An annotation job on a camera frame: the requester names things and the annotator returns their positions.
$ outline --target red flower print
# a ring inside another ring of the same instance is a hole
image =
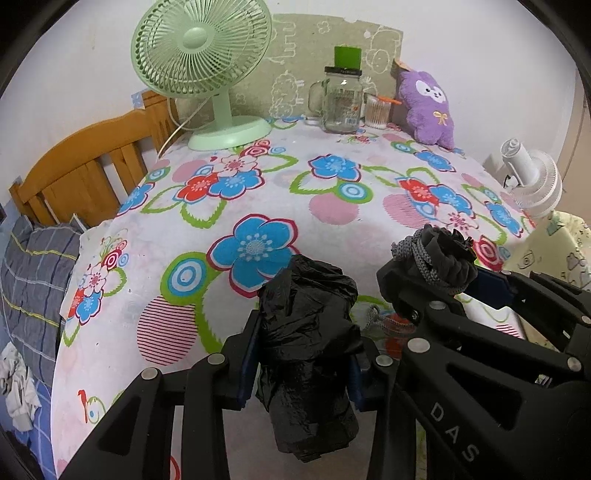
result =
[[[450,230],[458,230],[463,236],[468,236],[470,230],[478,228],[478,224],[464,212],[451,212],[447,217],[446,227]]]
[[[195,203],[207,195],[209,188],[217,183],[217,174],[199,175],[190,179],[175,197],[187,203]]]
[[[503,259],[499,255],[496,243],[484,235],[480,236],[480,240],[474,242],[474,252],[484,267],[495,272],[500,272],[503,268]]]
[[[242,150],[242,152],[240,153],[240,156],[246,157],[247,155],[250,155],[251,157],[257,158],[257,157],[260,157],[261,155],[267,155],[269,153],[270,148],[271,148],[271,142],[268,141],[266,138],[264,138],[263,140],[259,140],[258,142],[255,142],[250,147]]]
[[[411,198],[416,202],[429,202],[433,205],[439,205],[439,199],[429,191],[429,186],[417,179],[400,180],[398,184],[408,190]]]
[[[84,289],[79,288],[76,290],[76,294],[74,294],[74,300],[72,301],[72,306],[70,306],[68,318],[72,318],[76,314],[76,308],[82,302],[82,300],[84,300]]]

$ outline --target white wall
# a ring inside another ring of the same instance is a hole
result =
[[[0,202],[54,144],[131,109],[135,24],[151,0],[79,0],[33,47],[0,99]],[[483,162],[518,136],[558,159],[575,66],[517,0],[268,0],[275,13],[365,20],[404,31],[402,59],[446,90],[456,142]]]

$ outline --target gray rope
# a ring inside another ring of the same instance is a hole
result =
[[[415,326],[412,323],[402,323],[386,315],[381,315],[377,305],[370,305],[367,311],[368,326],[378,326],[386,334],[395,336],[401,332],[413,332]]]
[[[392,256],[394,257],[394,260],[405,261],[412,257],[419,272],[429,285],[440,288],[452,296],[463,292],[468,287],[469,282],[458,287],[452,287],[449,283],[439,277],[437,270],[433,267],[431,256],[427,253],[421,240],[423,230],[425,230],[426,227],[427,225],[414,232],[414,235],[409,235],[399,243],[392,243]]]

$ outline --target yellow bow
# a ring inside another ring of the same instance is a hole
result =
[[[447,126],[447,123],[445,123],[445,120],[447,120],[447,114],[446,113],[441,113],[441,112],[438,112],[437,110],[435,110],[433,112],[433,116],[435,118],[438,118],[439,119],[439,125],[445,125],[445,126]]]

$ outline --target black lid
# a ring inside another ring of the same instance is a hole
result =
[[[338,73],[339,75],[352,75],[361,77],[362,71],[358,69],[344,69],[342,67],[324,67],[325,73]]]

